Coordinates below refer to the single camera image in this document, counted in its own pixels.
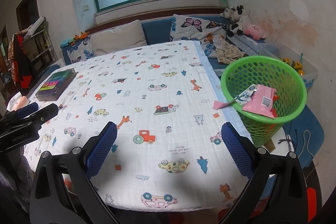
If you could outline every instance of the blue mesh gripper pad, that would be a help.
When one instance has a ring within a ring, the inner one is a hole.
[[[222,140],[225,143],[226,148],[229,150],[240,174],[250,180],[254,173],[253,163],[250,155],[247,153],[238,138],[239,133],[233,127],[224,123],[221,129],[221,134]]]
[[[106,159],[112,145],[117,138],[117,126],[111,123],[107,128],[103,137],[98,141],[95,148],[91,151],[86,159],[86,172],[85,175],[90,180],[91,177],[98,175],[98,172]]]

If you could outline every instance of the barcode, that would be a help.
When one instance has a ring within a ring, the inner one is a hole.
[[[261,104],[265,107],[269,107],[269,105],[271,104],[271,99],[263,96]]]

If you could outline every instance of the stuffed animal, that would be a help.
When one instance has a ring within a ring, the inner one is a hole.
[[[219,14],[221,17],[230,20],[233,13],[236,11],[235,7],[226,8],[223,13]]]
[[[224,12],[220,14],[221,17],[230,20],[231,22],[238,22],[242,16],[246,15],[248,15],[248,10],[244,5],[226,8]]]
[[[265,32],[258,25],[249,24],[244,31],[244,34],[252,36],[254,40],[260,40],[266,38]]]
[[[230,24],[230,30],[226,32],[228,37],[233,37],[234,34],[242,35],[247,30],[247,26],[251,24],[249,16],[241,16],[237,23]]]
[[[233,15],[231,16],[232,22],[238,22],[242,16],[248,15],[248,10],[244,5],[239,5],[236,7]]]
[[[79,37],[79,39],[87,38],[88,34],[89,34],[89,32],[81,32],[81,36]]]
[[[73,39],[74,40],[84,39],[84,38],[87,38],[88,34],[89,34],[89,32],[81,32],[81,35],[75,35],[75,37]]]

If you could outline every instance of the butterfly pillow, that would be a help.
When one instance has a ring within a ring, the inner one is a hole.
[[[71,63],[77,63],[85,61],[94,57],[92,44],[90,42],[90,37],[80,40],[74,46],[72,46],[68,52],[68,56],[71,60]]]
[[[174,15],[170,29],[170,40],[199,41],[208,58],[217,58],[212,39],[215,35],[226,38],[225,25],[210,20]]]

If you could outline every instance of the bed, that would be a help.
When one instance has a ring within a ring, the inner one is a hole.
[[[58,115],[25,147],[32,170],[41,152],[70,152],[99,134],[108,121],[118,137],[96,177],[102,200],[137,211],[191,211],[230,206],[245,186],[219,134],[230,121],[250,138],[199,42],[149,45],[79,62],[77,77],[54,103]],[[30,101],[45,107],[33,92]],[[71,179],[65,177],[70,191]]]

